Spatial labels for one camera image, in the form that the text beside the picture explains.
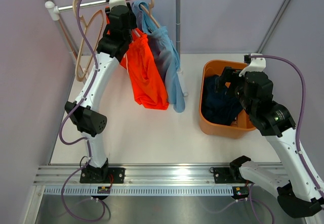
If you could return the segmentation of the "orange shorts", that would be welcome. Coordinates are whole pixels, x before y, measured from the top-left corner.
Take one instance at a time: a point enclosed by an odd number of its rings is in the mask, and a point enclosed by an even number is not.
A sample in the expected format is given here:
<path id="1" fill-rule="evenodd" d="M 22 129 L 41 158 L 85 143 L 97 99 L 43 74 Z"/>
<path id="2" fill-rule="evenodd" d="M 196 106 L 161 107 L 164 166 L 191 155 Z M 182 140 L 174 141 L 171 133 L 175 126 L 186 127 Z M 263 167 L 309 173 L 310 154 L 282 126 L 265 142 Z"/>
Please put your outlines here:
<path id="1" fill-rule="evenodd" d="M 137 104 L 147 109 L 167 110 L 168 94 L 148 45 L 147 34 L 138 31 L 141 37 L 135 38 L 132 33 L 132 42 L 120 65 L 128 73 Z"/>

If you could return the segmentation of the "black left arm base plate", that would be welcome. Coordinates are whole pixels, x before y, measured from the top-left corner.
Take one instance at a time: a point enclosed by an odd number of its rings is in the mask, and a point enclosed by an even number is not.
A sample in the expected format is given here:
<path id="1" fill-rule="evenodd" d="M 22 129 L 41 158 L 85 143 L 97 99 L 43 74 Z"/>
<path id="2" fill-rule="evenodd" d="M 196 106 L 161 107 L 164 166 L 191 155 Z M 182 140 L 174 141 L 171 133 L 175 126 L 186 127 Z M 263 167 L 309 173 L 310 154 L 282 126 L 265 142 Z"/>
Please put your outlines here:
<path id="1" fill-rule="evenodd" d="M 123 184 L 125 170 L 122 167 L 86 167 L 82 170 L 79 182 L 81 184 Z"/>

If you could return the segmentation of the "navy blue shorts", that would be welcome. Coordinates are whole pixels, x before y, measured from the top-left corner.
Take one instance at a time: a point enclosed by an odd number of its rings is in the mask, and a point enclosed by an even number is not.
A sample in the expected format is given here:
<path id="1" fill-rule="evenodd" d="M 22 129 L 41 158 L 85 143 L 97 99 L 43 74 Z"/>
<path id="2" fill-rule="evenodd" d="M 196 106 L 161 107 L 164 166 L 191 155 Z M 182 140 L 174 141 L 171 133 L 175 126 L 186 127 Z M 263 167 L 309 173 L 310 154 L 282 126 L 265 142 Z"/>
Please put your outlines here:
<path id="1" fill-rule="evenodd" d="M 227 87 L 221 93 L 216 92 L 218 75 L 204 78 L 201 113 L 210 123 L 230 126 L 243 110 L 237 98 L 227 95 Z"/>

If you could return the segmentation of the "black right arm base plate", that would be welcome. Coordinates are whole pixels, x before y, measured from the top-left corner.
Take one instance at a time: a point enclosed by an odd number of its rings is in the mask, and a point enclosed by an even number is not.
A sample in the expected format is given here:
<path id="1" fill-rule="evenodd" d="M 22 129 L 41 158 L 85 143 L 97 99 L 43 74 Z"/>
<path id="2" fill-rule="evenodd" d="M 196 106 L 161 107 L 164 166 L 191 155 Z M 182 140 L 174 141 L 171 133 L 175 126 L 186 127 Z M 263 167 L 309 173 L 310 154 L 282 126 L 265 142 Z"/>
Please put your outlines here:
<path id="1" fill-rule="evenodd" d="M 235 178 L 230 173 L 229 167 L 211 167 L 209 172 L 213 174 L 216 184 L 245 184 L 246 181 Z"/>

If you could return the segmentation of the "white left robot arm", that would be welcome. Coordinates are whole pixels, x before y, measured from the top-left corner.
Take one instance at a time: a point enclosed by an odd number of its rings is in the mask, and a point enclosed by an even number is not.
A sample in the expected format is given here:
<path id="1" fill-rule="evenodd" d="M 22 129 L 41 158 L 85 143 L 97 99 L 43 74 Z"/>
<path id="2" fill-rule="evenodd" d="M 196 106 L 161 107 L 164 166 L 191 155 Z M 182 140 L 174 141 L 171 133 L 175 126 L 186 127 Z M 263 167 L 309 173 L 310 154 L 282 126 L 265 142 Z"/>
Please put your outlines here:
<path id="1" fill-rule="evenodd" d="M 131 32 L 136 28 L 136 18 L 130 4 L 114 6 L 108 12 L 108 24 L 96 49 L 96 61 L 80 94 L 74 102 L 66 102 L 65 111 L 72 123 L 88 142 L 91 177 L 98 183 L 108 179 L 109 171 L 102 132 L 107 117 L 99 113 L 104 90 L 114 70 L 122 61 L 132 42 Z"/>

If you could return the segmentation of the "tan wooden hanger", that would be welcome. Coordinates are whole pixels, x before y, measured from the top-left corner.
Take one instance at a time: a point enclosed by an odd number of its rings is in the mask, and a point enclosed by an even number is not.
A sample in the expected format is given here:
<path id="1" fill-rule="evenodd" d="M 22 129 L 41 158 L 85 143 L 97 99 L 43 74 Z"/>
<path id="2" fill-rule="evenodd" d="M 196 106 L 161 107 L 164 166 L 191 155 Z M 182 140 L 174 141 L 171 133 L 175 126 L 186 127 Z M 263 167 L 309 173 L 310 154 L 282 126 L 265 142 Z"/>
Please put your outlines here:
<path id="1" fill-rule="evenodd" d="M 156 27 L 160 28 L 160 24 L 158 23 L 158 21 L 154 18 L 153 14 L 152 14 L 152 9 L 154 8 L 154 5 L 155 5 L 155 1 L 150 0 L 150 3 L 148 3 L 148 8 L 146 8 L 144 5 L 140 5 L 140 7 L 149 16 L 149 18 L 156 25 Z"/>

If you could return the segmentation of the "light blue shorts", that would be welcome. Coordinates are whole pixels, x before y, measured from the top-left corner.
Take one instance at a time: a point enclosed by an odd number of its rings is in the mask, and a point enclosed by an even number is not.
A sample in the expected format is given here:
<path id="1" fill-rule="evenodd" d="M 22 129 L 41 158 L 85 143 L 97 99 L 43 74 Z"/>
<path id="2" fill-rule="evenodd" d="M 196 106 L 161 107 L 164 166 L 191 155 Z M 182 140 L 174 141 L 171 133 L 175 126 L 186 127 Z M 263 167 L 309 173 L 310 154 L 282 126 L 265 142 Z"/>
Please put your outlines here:
<path id="1" fill-rule="evenodd" d="M 149 14 L 148 3 L 133 2 L 132 11 L 136 16 L 137 27 L 147 34 L 148 45 L 166 87 L 168 102 L 177 113 L 182 113 L 185 110 L 185 100 L 178 75 L 180 57 L 169 38 L 168 30 Z"/>

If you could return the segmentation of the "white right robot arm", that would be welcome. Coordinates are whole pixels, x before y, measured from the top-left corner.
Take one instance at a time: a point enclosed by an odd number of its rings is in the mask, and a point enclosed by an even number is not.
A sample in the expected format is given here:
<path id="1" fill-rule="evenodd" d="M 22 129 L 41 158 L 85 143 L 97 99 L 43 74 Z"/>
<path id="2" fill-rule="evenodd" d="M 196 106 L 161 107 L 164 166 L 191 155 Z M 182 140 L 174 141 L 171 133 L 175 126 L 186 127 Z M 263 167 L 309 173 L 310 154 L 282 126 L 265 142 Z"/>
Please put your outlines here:
<path id="1" fill-rule="evenodd" d="M 273 82 L 264 72 L 243 72 L 226 66 L 218 77 L 216 91 L 229 84 L 227 94 L 238 99 L 253 126 L 277 153 L 288 178 L 259 166 L 247 156 L 230 163 L 229 176 L 235 182 L 250 181 L 274 196 L 292 218 L 314 216 L 322 210 L 323 196 L 311 177 L 317 176 L 308 157 L 300 159 L 303 147 L 296 140 L 296 124 L 288 109 L 273 100 Z"/>

